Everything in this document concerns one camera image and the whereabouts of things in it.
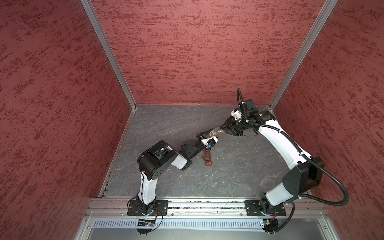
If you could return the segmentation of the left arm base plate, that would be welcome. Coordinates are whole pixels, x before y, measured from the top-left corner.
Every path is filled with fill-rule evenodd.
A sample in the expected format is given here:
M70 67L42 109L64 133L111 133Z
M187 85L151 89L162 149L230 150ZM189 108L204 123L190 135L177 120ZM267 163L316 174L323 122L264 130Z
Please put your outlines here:
M149 205L145 205L140 200L131 200L128 202L128 216L166 216L169 201L154 200Z

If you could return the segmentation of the brown pill organizer strip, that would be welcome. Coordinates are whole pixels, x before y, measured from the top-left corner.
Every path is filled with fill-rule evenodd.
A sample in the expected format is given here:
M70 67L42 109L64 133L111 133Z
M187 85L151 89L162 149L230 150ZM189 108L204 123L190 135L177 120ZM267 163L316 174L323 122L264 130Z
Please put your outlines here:
M211 151L209 151L207 149L203 150L203 160L205 161L206 167L210 167L213 165L212 157L211 157Z

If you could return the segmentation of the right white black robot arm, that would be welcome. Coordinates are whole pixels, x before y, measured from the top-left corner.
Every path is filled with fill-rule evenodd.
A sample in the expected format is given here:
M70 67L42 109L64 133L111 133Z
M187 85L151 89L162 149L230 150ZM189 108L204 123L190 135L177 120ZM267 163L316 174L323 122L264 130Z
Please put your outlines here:
M307 152L288 139L289 135L274 115L269 111L260 112L253 100L239 99L238 108L231 112L221 129L227 134L242 136L244 130L251 128L276 148L290 169L276 187L261 195L260 211L268 216L282 203L293 201L300 194L320 185L323 173L304 159Z

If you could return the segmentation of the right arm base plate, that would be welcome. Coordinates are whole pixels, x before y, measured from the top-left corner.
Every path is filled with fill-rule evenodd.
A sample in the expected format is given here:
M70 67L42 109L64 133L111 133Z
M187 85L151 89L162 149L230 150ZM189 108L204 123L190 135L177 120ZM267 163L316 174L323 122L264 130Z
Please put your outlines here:
M283 217L287 215L283 204L272 206L266 200L244 201L244 203L245 203L245 210L247 212L247 216Z

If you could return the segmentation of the amber glass pill jar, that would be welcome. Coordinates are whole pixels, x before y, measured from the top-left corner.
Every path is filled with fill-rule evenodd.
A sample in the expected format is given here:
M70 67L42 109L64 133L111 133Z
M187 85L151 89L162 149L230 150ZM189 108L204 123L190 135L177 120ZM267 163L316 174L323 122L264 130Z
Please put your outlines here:
M218 134L220 134L222 132L223 132L223 130L221 130L220 128L215 128L215 129L210 131L209 136L210 137L217 136Z

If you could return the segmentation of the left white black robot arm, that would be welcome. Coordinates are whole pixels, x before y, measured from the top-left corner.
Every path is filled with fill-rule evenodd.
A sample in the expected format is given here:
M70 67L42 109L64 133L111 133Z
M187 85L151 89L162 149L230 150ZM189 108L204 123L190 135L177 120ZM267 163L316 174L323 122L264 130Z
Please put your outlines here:
M197 140L185 141L179 151L161 140L138 157L141 185L137 194L137 203L143 215L150 215L156 210L156 187L158 178L169 167L186 170L193 163L193 158L203 151L210 151L218 142L218 135L223 130L211 129L197 135Z

